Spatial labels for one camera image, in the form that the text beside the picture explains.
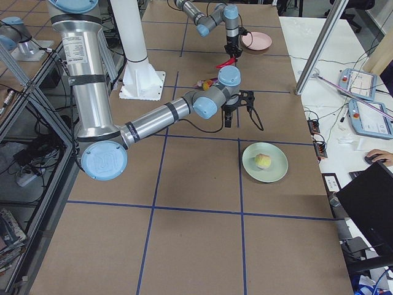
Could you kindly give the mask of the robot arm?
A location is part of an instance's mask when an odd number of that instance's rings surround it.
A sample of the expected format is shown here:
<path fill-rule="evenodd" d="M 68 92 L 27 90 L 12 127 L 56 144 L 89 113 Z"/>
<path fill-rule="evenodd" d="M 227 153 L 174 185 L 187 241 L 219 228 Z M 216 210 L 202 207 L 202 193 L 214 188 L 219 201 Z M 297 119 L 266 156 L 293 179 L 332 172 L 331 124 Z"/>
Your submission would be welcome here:
<path fill-rule="evenodd" d="M 126 59 L 120 96 L 123 99 L 159 100 L 165 73 L 150 64 L 141 16 L 136 1 L 112 1 L 112 11 Z M 80 118 L 77 140 L 82 155 L 77 159 L 91 178 L 107 181 L 126 168 L 126 150 L 177 123 L 191 113 L 209 119 L 238 96 L 241 74 L 237 67 L 223 66 L 217 81 L 205 91 L 191 91 L 135 121 L 116 125 L 111 116 L 106 74 L 115 73 L 104 52 L 104 35 L 97 1 L 48 1 L 53 28 L 61 34 L 69 71 L 69 85 Z"/>
<path fill-rule="evenodd" d="M 227 42 L 224 49 L 230 58 L 217 65 L 216 68 L 236 65 L 243 52 L 239 46 L 240 39 L 242 36 L 246 36 L 248 31 L 242 25 L 242 19 L 235 4 L 218 3 L 211 14 L 204 14 L 192 1 L 173 1 L 174 6 L 169 1 L 166 3 L 169 8 L 184 12 L 193 21 L 201 37 L 206 37 L 213 29 L 224 23 Z"/>

